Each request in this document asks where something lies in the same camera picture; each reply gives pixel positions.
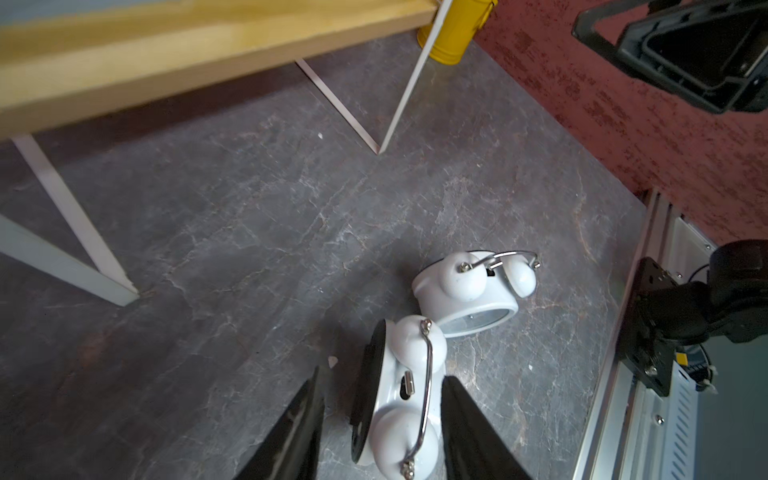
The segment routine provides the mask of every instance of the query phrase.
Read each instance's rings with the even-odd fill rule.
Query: gray marble tabletop
[[[380,139],[418,53],[310,64]],[[539,288],[450,339],[449,374],[533,478],[570,478],[644,208],[476,45],[427,64],[381,157],[295,65],[37,138],[142,298],[0,258],[3,478],[232,478],[330,356],[319,478],[380,478],[349,453],[362,347],[418,311],[424,266],[478,248],[541,252]],[[9,143],[0,184],[0,212],[87,259]]]

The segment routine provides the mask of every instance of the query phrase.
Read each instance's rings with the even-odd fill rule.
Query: white alarm clock
[[[519,309],[515,294],[534,292],[540,266],[527,250],[452,253],[416,276],[413,294],[447,338],[471,335],[511,319]]]
[[[470,335],[518,312],[536,288],[536,253],[458,252],[413,280],[422,315],[381,320],[366,345],[350,424],[352,458],[388,480],[423,480],[438,460],[446,337]]]

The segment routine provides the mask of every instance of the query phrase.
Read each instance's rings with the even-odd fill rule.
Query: yellow container
[[[446,65],[459,63],[472,37],[482,28],[497,4],[498,0],[453,0],[429,57]],[[424,25],[416,34],[422,48],[431,30],[432,25]]]

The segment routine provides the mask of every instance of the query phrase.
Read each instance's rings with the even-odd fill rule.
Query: wooden table
[[[0,215],[0,252],[118,305],[139,293],[30,133],[299,61],[379,153],[450,8],[445,0],[385,143],[303,57],[426,25],[434,0],[180,0],[0,27],[0,140],[12,138],[96,269]]]

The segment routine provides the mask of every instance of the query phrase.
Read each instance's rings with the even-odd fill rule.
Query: chrome handle
[[[429,418],[429,398],[432,395],[432,342],[429,341],[429,330],[432,328],[432,321],[428,318],[422,320],[419,325],[422,337],[427,342],[427,372],[426,385],[424,387],[424,403],[422,404],[422,421],[419,426],[419,437],[416,438],[416,444],[408,451],[406,457],[402,460],[400,474],[406,480],[413,480],[415,476],[415,458],[420,448],[424,444],[424,436],[427,433],[427,421]]]
[[[501,253],[492,253],[491,255],[488,255],[487,257],[478,260],[474,263],[467,263],[464,262],[461,265],[458,266],[458,272],[464,273],[472,270],[476,266],[481,266],[484,263],[488,262],[489,260],[496,260],[497,258],[501,257],[508,257],[510,255],[522,255],[523,257],[531,257],[528,259],[528,266],[532,269],[536,270],[541,266],[541,262],[538,261],[538,253],[531,252],[529,250],[509,250],[508,252],[501,252]],[[502,262],[499,260],[498,262],[492,263],[488,266],[490,270],[493,270],[497,266],[501,266]]]

